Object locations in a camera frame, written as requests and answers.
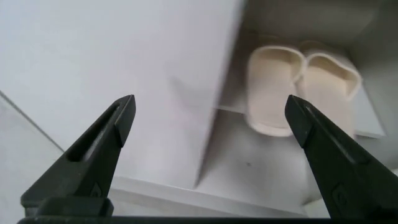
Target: white cabinet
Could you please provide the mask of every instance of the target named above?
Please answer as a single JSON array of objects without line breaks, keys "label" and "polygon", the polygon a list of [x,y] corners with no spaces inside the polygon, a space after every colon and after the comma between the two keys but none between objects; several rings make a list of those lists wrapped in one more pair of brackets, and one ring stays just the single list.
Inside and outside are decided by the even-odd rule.
[{"label": "white cabinet", "polygon": [[116,99],[117,176],[192,189],[241,1],[1,1],[0,90],[63,149]]}]

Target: white slipper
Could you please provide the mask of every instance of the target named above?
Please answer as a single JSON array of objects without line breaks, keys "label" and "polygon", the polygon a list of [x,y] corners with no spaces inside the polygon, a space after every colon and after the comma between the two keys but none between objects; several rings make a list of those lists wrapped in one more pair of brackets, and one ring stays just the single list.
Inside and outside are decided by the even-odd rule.
[{"label": "white slipper", "polygon": [[354,136],[353,112],[349,102],[358,92],[362,78],[355,66],[336,49],[306,41],[300,50],[307,58],[298,92],[345,133]]},{"label": "white slipper", "polygon": [[294,82],[303,72],[305,58],[294,46],[274,42],[250,56],[246,121],[259,133],[283,137],[292,135],[284,108],[287,97],[297,95]]}]

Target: white wall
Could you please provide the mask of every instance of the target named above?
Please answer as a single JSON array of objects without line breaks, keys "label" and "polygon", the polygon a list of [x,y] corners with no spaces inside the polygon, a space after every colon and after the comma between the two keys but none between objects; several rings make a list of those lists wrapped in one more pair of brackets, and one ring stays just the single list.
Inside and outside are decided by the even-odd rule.
[{"label": "white wall", "polygon": [[61,153],[0,94],[1,223],[17,223],[25,217],[21,195]]},{"label": "white wall", "polygon": [[63,149],[134,94],[116,175],[192,188],[240,9],[241,0],[3,0],[0,90]]},{"label": "white wall", "polygon": [[398,167],[398,2],[384,1],[376,19],[350,48],[374,109],[386,131],[358,142],[390,169]]},{"label": "white wall", "polygon": [[243,26],[260,34],[349,45],[382,0],[250,0]]}]

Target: white surface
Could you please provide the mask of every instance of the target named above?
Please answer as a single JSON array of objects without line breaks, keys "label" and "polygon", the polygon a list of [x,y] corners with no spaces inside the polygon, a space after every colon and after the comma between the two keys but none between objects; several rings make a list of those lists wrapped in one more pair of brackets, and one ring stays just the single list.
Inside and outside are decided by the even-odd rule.
[{"label": "white surface", "polygon": [[398,1],[384,1],[378,17],[349,48],[386,136],[358,143],[390,169],[398,168]]},{"label": "white surface", "polygon": [[114,177],[111,188],[113,190],[121,190],[132,194],[130,196],[124,194],[122,201],[131,201],[134,203],[136,197],[153,197],[155,200],[166,200],[168,202],[181,203],[184,205],[205,208],[228,213],[242,217],[274,217],[274,218],[303,218],[305,215],[298,213],[284,212],[268,207],[244,203],[237,200],[231,200],[229,197],[219,197],[212,194],[204,194],[197,190],[180,189],[176,187],[153,184],[141,180],[132,180],[124,177]]},{"label": "white surface", "polygon": [[108,195],[114,206],[113,216],[155,217],[236,217],[230,213],[172,202],[161,198],[111,189]]},{"label": "white surface", "polygon": [[116,175],[192,188],[240,9],[240,0],[3,0],[0,90],[64,149],[134,94]]},{"label": "white surface", "polygon": [[[237,113],[246,112],[245,79],[246,64],[251,51],[261,46],[262,38],[256,34],[244,33],[236,46],[233,60],[224,84],[219,109]],[[363,87],[352,99],[355,134],[372,138],[385,136]]]},{"label": "white surface", "polygon": [[198,192],[252,205],[303,213],[319,197],[304,151],[294,137],[252,130],[243,114],[219,110]]},{"label": "white surface", "polygon": [[0,95],[0,223],[25,217],[21,195],[61,156],[61,150]]}]

